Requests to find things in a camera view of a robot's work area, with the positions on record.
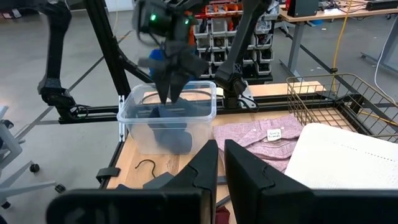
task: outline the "gray concrete floor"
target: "gray concrete floor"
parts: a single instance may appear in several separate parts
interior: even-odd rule
[[[115,14],[110,16],[114,21]],[[131,16],[131,12],[119,13],[117,36],[123,36],[131,30]],[[341,23],[325,22],[317,27],[306,27],[304,34],[303,44],[330,66]],[[373,84],[375,68],[361,59],[359,53],[365,51],[378,55],[391,25],[392,20],[387,21],[384,16],[363,21],[350,19],[341,43],[339,71],[355,73]],[[2,176],[7,177],[16,167],[32,159],[40,164],[42,170],[37,175],[26,172],[17,185],[55,179],[67,189],[98,188],[95,175],[100,168],[108,165],[113,155],[118,142],[118,124],[30,125],[34,121],[53,121],[58,118],[57,112],[48,108],[36,90],[45,72],[47,22],[43,16],[15,22],[0,21],[0,34],[0,105],[10,107],[6,118],[16,125],[12,132],[26,139],[24,152],[3,171]],[[283,33],[275,32],[272,47],[275,59],[287,60],[290,44],[290,39],[285,38]],[[138,57],[148,56],[151,50],[138,43],[134,31],[120,46],[133,62]],[[64,88],[74,87],[71,94],[79,104],[117,104],[118,97],[103,60],[77,83],[101,57],[86,12],[74,13],[65,38],[61,79]],[[395,53],[394,62],[398,63],[398,52]],[[302,75],[326,74],[319,67],[309,56],[300,53],[298,70]],[[287,78],[277,60],[272,65],[272,74],[275,82],[285,82]],[[128,75],[128,78],[131,86],[140,83],[132,75]],[[398,74],[380,69],[378,82],[398,100]],[[9,223],[45,223],[45,209],[55,196],[57,193],[53,189],[45,189],[11,197],[9,201],[13,204],[12,208],[0,210],[0,214]]]

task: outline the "wooden tabletop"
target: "wooden tabletop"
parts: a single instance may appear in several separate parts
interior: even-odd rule
[[[337,1],[340,6],[347,6],[341,8],[343,11],[348,10],[349,1]],[[354,0],[350,9],[350,17],[363,17],[363,16],[376,16],[381,14],[392,14],[398,13],[398,9],[383,9],[368,11],[365,10],[367,1],[365,0]],[[305,16],[305,17],[292,17],[287,15],[287,10],[285,5],[280,6],[280,17],[287,22],[306,22],[313,21],[317,19],[338,19],[344,18],[346,13],[339,9],[326,9],[324,11],[318,11],[315,16]]]
[[[306,82],[298,83],[300,86],[297,87],[296,91],[302,91],[303,93],[309,93],[314,91],[322,91],[323,88],[318,82]],[[249,86],[254,96],[270,96],[270,95],[286,95],[287,94],[287,84],[270,84],[270,85],[253,85]],[[288,111],[277,111],[277,112],[264,112],[264,113],[246,113],[246,114],[227,114],[219,115],[214,120],[212,125],[222,125],[228,123],[240,123],[240,122],[250,122],[259,119],[272,119],[281,116],[288,115]],[[118,177],[112,177],[109,180],[107,186],[108,189],[114,189],[119,184],[123,184],[130,188],[139,189],[142,185],[153,179],[151,170],[152,164],[142,164],[137,169],[135,166],[144,160],[151,159],[156,163],[155,175],[158,176],[164,172],[170,172],[173,175],[178,174],[188,162],[192,159],[194,155],[144,155],[137,150],[137,146],[131,136],[128,136],[126,142],[124,143],[123,149],[121,151],[120,157],[116,164],[116,167],[120,168],[121,171]],[[218,158],[218,175],[225,175],[224,165],[220,158]],[[217,188],[217,201],[225,198],[229,195],[228,188],[226,185],[218,186]],[[235,224],[234,210],[232,208],[231,202],[226,204],[226,208],[231,213],[231,218],[229,219],[230,224]]]

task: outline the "plastic storage bin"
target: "plastic storage bin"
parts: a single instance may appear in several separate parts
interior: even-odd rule
[[[216,116],[216,85],[185,85],[175,104],[160,102],[155,84],[134,87],[118,113],[142,154],[194,154],[211,138]]]

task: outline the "wire basket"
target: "wire basket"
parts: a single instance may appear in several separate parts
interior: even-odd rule
[[[356,75],[290,77],[287,83],[289,112],[302,125],[322,123],[398,142],[397,105]]]

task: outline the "wooden table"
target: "wooden table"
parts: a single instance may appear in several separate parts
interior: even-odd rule
[[[300,87],[295,88],[297,92],[313,93],[315,91],[324,90],[318,82],[305,82]],[[252,85],[249,86],[254,96],[273,96],[286,95],[287,84],[270,84],[270,85]],[[264,113],[246,113],[246,114],[227,114],[219,115],[213,120],[213,126],[228,124],[250,122],[259,119],[272,119],[288,115],[288,111],[264,112]],[[137,146],[132,137],[128,136],[124,143],[123,149],[117,160],[116,167],[120,168],[120,173],[117,177],[110,178],[107,188],[114,189],[119,184],[123,184],[130,188],[142,188],[142,185],[153,179],[151,170],[152,164],[143,164],[138,169],[135,166],[143,159],[151,159],[156,163],[155,175],[158,176],[164,172],[170,172],[175,175],[184,168],[185,165],[192,159],[193,155],[143,155],[137,150]],[[218,175],[225,175],[223,163],[221,159],[218,160]],[[228,196],[228,188],[226,185],[218,186],[217,201]],[[235,224],[234,210],[231,202],[226,204],[226,208],[231,212],[230,223]]]
[[[337,1],[337,2],[340,6],[348,6],[347,5],[348,1]],[[376,15],[383,15],[383,14],[398,13],[398,9],[383,9],[383,10],[368,11],[368,10],[364,9],[366,7],[366,5],[363,5],[363,4],[366,4],[366,3],[367,3],[367,1],[365,1],[365,0],[355,0],[353,2],[353,5],[351,6],[350,11],[352,11],[352,12],[349,13],[349,16],[350,17],[364,17],[364,16],[376,16]],[[341,10],[346,11],[346,10],[348,10],[348,8],[345,7],[345,8],[342,8]],[[295,29],[294,29],[294,36],[292,37],[292,47],[290,49],[289,62],[286,65],[282,60],[280,60],[282,67],[290,76],[301,77],[299,72],[296,71],[297,60],[299,58],[300,48],[302,48],[312,59],[317,61],[326,71],[328,71],[328,72],[330,71],[330,67],[328,67],[318,57],[316,57],[313,53],[311,53],[311,51],[309,51],[307,48],[305,48],[303,45],[301,45],[301,41],[302,41],[302,37],[304,34],[305,22],[314,21],[314,20],[322,20],[322,19],[344,18],[346,13],[341,10],[326,9],[324,11],[318,11],[315,16],[292,17],[292,16],[287,15],[285,5],[280,6],[280,18],[286,22],[295,22],[296,23]],[[387,62],[391,58],[391,55],[398,43],[398,37],[397,37],[398,36],[398,22],[397,22],[397,20],[394,22],[393,26],[394,26],[393,31],[389,37],[389,40],[387,41],[386,49],[383,53],[381,65],[389,68],[390,70],[398,72],[395,68],[392,68],[391,66],[389,66],[387,64]],[[364,57],[369,57],[370,59],[375,60],[375,58],[370,57],[364,53],[362,53],[362,55]]]

